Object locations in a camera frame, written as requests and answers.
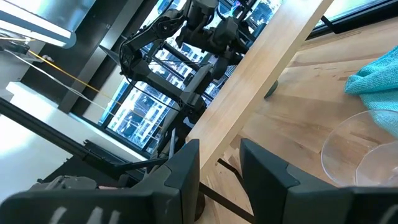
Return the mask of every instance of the transparent bowl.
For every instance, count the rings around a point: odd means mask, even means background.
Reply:
[[[348,118],[326,139],[321,161],[341,187],[398,186],[398,112],[371,110]]]

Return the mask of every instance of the blue cloth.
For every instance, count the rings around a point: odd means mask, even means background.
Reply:
[[[398,111],[398,46],[348,78],[345,93],[359,95],[369,110]],[[398,138],[398,113],[372,114]]]

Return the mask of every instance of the blue towel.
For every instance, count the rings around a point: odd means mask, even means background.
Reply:
[[[348,78],[345,93],[369,110],[398,111],[398,46]],[[398,138],[398,113],[373,113],[375,123]]]

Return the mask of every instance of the clear plastic bowl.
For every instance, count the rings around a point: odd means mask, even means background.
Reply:
[[[326,139],[322,167],[341,187],[398,186],[398,112],[365,111]]]

